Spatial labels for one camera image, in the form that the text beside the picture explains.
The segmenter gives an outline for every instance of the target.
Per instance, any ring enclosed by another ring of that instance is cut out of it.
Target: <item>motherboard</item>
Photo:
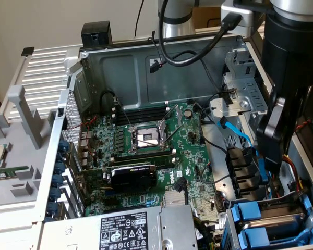
[[[213,181],[194,104],[174,103],[89,120],[80,141],[83,171],[77,176],[89,194],[86,216],[184,205],[184,193],[177,192],[174,185],[185,178],[188,202],[196,215],[203,220],[217,220],[214,186],[204,184],[200,178],[208,165],[202,180]],[[130,174],[136,169],[144,169],[149,177]],[[137,182],[147,182],[148,186],[137,187]]]

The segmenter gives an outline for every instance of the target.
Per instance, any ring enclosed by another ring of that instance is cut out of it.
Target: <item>green pcb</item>
[[[178,107],[172,110],[168,119],[166,119],[166,134],[171,135],[181,124],[181,127],[167,141],[164,151],[169,155],[158,157],[145,157],[142,159],[114,162],[111,165],[111,154],[125,157],[134,155],[130,153],[131,149],[131,133],[129,126],[114,127],[109,118],[98,118],[90,131],[97,136],[92,150],[96,152],[102,151],[102,158],[97,160],[97,167],[93,161],[89,159],[87,169],[82,172],[85,181],[91,190],[90,205],[86,208],[86,216],[99,215],[113,209],[121,209],[128,207],[149,207],[163,205],[164,195],[166,191],[174,189],[177,179],[184,177],[188,181],[189,202],[202,219],[213,219],[217,217],[217,213],[211,210],[211,201],[214,196],[214,187],[200,182],[195,166],[202,170],[209,162],[209,156],[205,143],[200,144],[198,112],[193,112],[193,106],[186,103],[171,104],[172,109],[175,105]],[[192,117],[186,118],[184,111],[191,111]],[[155,126],[156,122],[144,123],[143,128]],[[147,147],[139,149],[138,154],[153,151],[156,147]],[[176,150],[176,154],[172,155],[172,149]],[[156,165],[158,170],[158,184],[156,187],[147,192],[136,194],[115,194],[106,182],[102,179],[104,168],[111,169],[118,166],[129,166],[136,164],[152,164]],[[213,181],[212,174],[208,170],[203,174],[203,178],[207,181]]]

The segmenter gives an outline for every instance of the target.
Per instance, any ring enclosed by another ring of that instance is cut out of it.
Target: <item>warning label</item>
[[[147,213],[101,219],[100,250],[148,250]]]

